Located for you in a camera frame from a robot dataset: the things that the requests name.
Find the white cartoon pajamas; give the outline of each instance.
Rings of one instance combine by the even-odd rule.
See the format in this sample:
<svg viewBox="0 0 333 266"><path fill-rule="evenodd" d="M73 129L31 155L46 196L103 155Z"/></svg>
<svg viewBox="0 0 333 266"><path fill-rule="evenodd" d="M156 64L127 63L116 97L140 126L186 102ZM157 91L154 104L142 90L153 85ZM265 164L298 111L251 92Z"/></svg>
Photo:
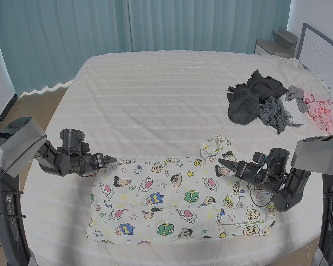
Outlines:
<svg viewBox="0 0 333 266"><path fill-rule="evenodd" d="M244 157L220 134L202 141L200 148L200 159L120 160L99 172L87 236L124 244L188 236L268 235L275 223L275 207L255 206L250 186L217 161ZM269 196L252 191L258 205L268 202Z"/></svg>

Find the headboard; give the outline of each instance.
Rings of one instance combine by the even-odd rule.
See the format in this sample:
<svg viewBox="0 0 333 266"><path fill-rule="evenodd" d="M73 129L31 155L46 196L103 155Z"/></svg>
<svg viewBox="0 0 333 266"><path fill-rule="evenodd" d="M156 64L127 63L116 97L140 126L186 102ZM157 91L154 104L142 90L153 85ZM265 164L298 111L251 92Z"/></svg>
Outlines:
<svg viewBox="0 0 333 266"><path fill-rule="evenodd" d="M316 74L333 97L333 41L304 23L296 58Z"/></svg>

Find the white bed sheet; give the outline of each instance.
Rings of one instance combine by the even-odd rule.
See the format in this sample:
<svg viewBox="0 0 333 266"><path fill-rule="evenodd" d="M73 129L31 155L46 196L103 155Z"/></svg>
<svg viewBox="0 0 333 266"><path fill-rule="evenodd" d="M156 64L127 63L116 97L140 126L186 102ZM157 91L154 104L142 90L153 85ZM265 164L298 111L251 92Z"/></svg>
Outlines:
<svg viewBox="0 0 333 266"><path fill-rule="evenodd" d="M247 126L227 116L227 88L256 69L266 76L330 97L315 75L278 56L207 51L106 54L85 62L47 128L54 146L64 128L84 131L92 153L117 158L199 155L199 142L217 132L252 158L272 147L326 135L306 115L301 127L276 131L256 119ZM40 265L265 265L318 237L322 178L312 174L302 202L279 214L268 237L182 239L168 244L113 245L86 238L93 178L60 178L36 161L28 174L22 212Z"/></svg>

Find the curtain fold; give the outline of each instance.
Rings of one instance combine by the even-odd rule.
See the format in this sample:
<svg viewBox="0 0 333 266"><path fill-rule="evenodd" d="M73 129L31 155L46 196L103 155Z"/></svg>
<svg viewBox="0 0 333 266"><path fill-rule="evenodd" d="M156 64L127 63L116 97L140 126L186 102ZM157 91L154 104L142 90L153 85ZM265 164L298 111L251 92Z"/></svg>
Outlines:
<svg viewBox="0 0 333 266"><path fill-rule="evenodd" d="M253 53L287 27L291 0L128 0L133 51Z"/></svg>
<svg viewBox="0 0 333 266"><path fill-rule="evenodd" d="M0 48L15 91L74 78L91 56L132 51L127 0L0 0Z"/></svg>

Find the brown floor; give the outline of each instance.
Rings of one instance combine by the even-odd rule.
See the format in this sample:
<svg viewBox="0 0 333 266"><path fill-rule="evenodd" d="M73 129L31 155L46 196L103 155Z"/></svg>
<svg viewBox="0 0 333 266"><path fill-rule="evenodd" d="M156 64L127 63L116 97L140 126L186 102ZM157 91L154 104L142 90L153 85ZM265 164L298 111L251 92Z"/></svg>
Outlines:
<svg viewBox="0 0 333 266"><path fill-rule="evenodd" d="M55 91L47 91L43 94L24 95L13 106L8 113L4 122L0 124L0 130L8 125L11 121L21 116L32 116L40 124L43 130L46 130L60 100L62 99L67 88L58 88ZM20 189L23 190L28 171L30 170L32 161L28 162L24 171L20 173ZM268 266L287 266L301 265L309 266L312 262L315 246L319 239L308 243L300 249L279 258ZM6 259L3 249L0 248L0 266L6 265Z"/></svg>

